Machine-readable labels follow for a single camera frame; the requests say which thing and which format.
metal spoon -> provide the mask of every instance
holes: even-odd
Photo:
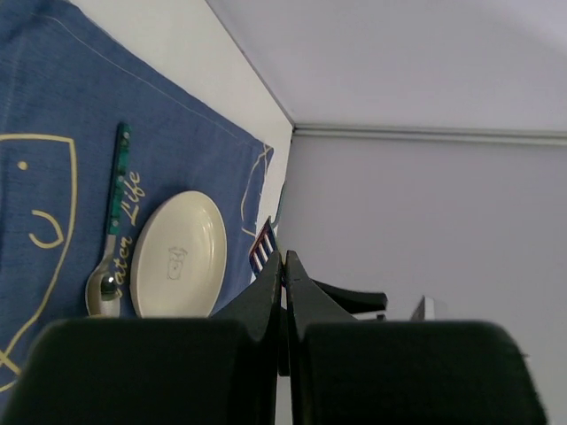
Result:
[[[120,230],[120,209],[124,193],[124,174],[128,165],[130,126],[118,126],[114,147],[113,175],[111,179],[108,208],[106,213],[106,241],[103,258],[90,274],[85,288],[85,302],[89,316],[120,316],[118,286],[111,275],[110,266],[116,247],[116,236]]]

yellow smile drawing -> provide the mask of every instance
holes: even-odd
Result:
[[[37,307],[35,312],[29,317],[29,319],[27,319],[27,321],[14,334],[6,349],[3,351],[0,350],[0,367],[8,367],[16,376],[19,375],[20,373],[20,367],[18,367],[18,365],[16,365],[10,359],[10,353],[12,352],[14,346],[22,337],[22,335],[24,335],[24,333],[29,329],[29,327],[32,326],[37,321],[39,316],[42,314],[43,309],[47,305],[47,302],[50,299],[50,295],[53,292],[53,289],[55,288],[59,276],[59,271],[61,270],[61,267],[65,262],[67,250],[69,249],[69,244],[71,243],[71,238],[73,237],[75,213],[77,207],[77,184],[78,184],[77,156],[76,156],[76,150],[73,139],[68,137],[61,137],[58,135],[36,135],[36,134],[0,135],[0,142],[18,141],[18,140],[67,143],[69,149],[70,165],[71,165],[71,205],[69,211],[69,226],[66,231],[66,236],[63,235],[63,230],[59,226],[58,222],[51,215],[39,210],[31,211],[31,213],[34,216],[46,219],[53,226],[56,235],[56,239],[53,242],[43,242],[37,239],[37,237],[33,233],[29,233],[28,234],[29,238],[36,246],[45,250],[49,250],[61,245],[63,242],[65,242],[65,244],[63,245],[63,251],[61,252],[61,256],[55,267],[53,276],[50,279],[50,284],[47,287],[45,293],[43,294],[42,302]],[[18,163],[18,167],[20,170],[27,170],[27,164],[23,161]],[[14,383],[16,383],[15,379],[4,386],[0,386],[0,392],[10,389]]]

spoon handle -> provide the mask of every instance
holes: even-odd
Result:
[[[130,150],[131,128],[121,123],[116,134],[114,146],[113,174],[108,198],[108,211],[106,214],[106,234],[118,235],[120,230],[120,211],[122,196],[124,194],[124,176],[128,167],[128,153]]]

printed cartoon face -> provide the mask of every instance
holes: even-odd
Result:
[[[169,262],[167,263],[167,279],[177,281],[181,277],[181,270],[187,251],[183,248],[169,248]]]
[[[0,135],[0,398],[43,327],[38,321],[65,262],[76,203],[73,139]]]

white plate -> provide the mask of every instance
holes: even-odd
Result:
[[[132,258],[130,291],[140,317],[207,316],[227,261],[219,209],[201,192],[176,195],[145,224]]]

